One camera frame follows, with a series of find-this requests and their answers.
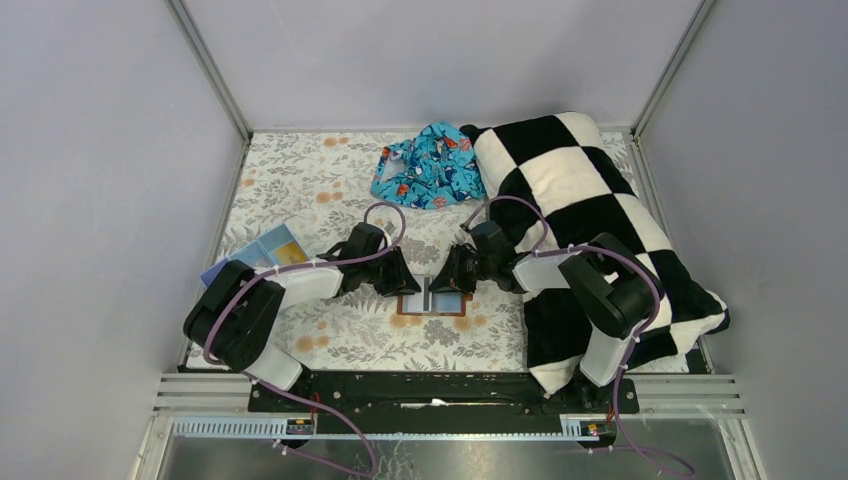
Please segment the brown leather card holder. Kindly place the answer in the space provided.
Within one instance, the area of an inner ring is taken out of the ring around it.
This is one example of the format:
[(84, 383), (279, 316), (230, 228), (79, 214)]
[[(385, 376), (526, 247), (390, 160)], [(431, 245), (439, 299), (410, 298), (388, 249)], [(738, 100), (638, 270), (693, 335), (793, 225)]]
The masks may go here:
[(398, 298), (397, 313), (407, 316), (454, 316), (464, 317), (473, 299), (472, 294), (456, 291), (434, 293), (429, 291), (432, 276), (414, 275), (421, 287), (420, 292)]

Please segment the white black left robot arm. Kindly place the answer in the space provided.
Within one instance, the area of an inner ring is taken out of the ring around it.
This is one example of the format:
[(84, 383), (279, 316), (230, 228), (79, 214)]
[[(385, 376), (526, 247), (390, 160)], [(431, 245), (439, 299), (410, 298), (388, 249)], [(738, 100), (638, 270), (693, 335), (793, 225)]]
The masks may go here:
[(274, 346), (278, 314), (301, 303), (341, 297), (370, 284), (384, 297), (421, 292), (397, 244), (360, 222), (349, 237), (316, 259), (264, 271), (240, 260), (226, 262), (183, 324), (184, 335), (232, 371), (272, 388), (288, 411), (309, 401), (307, 368)]

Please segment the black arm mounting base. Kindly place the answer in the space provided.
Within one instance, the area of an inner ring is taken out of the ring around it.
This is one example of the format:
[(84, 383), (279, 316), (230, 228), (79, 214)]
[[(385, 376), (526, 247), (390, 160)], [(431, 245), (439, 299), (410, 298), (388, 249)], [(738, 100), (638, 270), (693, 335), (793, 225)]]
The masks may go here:
[(562, 434), (564, 415), (603, 422), (639, 412), (635, 386), (572, 382), (553, 394), (529, 373), (311, 371), (295, 395), (332, 407), (367, 435)]

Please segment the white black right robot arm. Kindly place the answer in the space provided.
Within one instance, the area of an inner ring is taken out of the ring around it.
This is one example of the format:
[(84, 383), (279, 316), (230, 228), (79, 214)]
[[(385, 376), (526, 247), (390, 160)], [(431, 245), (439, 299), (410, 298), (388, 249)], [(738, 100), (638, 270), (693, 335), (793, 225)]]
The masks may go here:
[(613, 398), (611, 382), (627, 368), (639, 328), (655, 318), (664, 290), (660, 280), (610, 233), (551, 252), (518, 253), (494, 221), (466, 228), (472, 244), (451, 247), (428, 286), (433, 293), (472, 294), (480, 281), (506, 292), (565, 290), (591, 324), (583, 378), (573, 386), (575, 402), (597, 412)]

